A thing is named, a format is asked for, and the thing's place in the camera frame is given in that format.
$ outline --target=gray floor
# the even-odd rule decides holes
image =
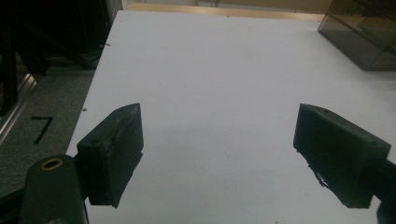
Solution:
[[[46,76],[37,78],[0,145],[0,198],[23,188],[26,172],[36,161],[66,152],[93,73],[78,66],[51,67]],[[43,132],[48,118],[52,122]]]

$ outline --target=transparent box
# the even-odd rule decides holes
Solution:
[[[396,0],[333,0],[318,30],[362,69],[396,71]]]

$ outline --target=round hole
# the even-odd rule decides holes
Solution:
[[[62,164],[64,164],[64,161],[61,159],[52,159],[49,161],[45,161],[43,164],[41,164],[41,169],[45,171],[50,171],[53,169],[56,169],[60,167]]]

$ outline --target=black number 7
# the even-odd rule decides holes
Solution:
[[[47,129],[50,126],[50,123],[53,120],[53,117],[38,117],[38,116],[32,116],[31,119],[46,119],[47,120],[47,124],[46,126],[44,126],[44,128],[41,130],[40,135],[37,137],[37,139],[35,140],[35,145],[37,145],[41,139],[43,138],[44,134],[47,132]]]

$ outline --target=white table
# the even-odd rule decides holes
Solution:
[[[144,156],[118,209],[87,201],[90,222],[376,223],[377,198],[344,207],[292,141],[305,103],[396,145],[396,73],[361,71],[318,26],[120,11],[67,154],[139,102]]]

